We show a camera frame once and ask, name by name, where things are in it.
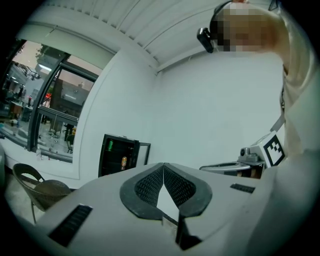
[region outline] wicker chair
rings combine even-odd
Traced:
[[[68,186],[61,181],[45,181],[40,173],[30,165],[17,163],[13,166],[12,171],[14,177],[22,185],[31,200],[31,210],[34,223],[36,223],[34,206],[45,212],[56,202],[71,193]],[[23,182],[23,174],[29,174],[37,180],[34,188]]]

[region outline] beverage can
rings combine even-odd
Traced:
[[[127,158],[124,156],[122,157],[121,167],[125,167],[126,165],[127,165]]]
[[[114,144],[114,141],[112,139],[110,139],[109,144],[108,144],[108,151],[112,150],[113,144]]]

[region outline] mini fridge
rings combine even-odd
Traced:
[[[150,143],[135,139],[105,134],[103,137],[98,176],[115,174],[148,163]],[[123,157],[127,158],[125,169],[122,170]]]

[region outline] black slot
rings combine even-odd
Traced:
[[[91,211],[92,207],[79,204],[62,223],[55,228],[49,237],[58,244],[67,247]]]
[[[240,190],[240,191],[243,191],[243,192],[247,192],[247,193],[250,193],[250,194],[252,194],[255,191],[255,187],[245,186],[245,185],[241,185],[241,184],[237,184],[237,183],[232,184],[230,186],[230,188],[235,189],[235,190]]]

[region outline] ceiling light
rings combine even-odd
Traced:
[[[40,66],[41,68],[43,68],[44,70],[51,71],[51,68],[49,68],[49,67],[47,67],[47,66],[44,66],[44,65],[41,65],[41,64],[39,64],[39,66]]]

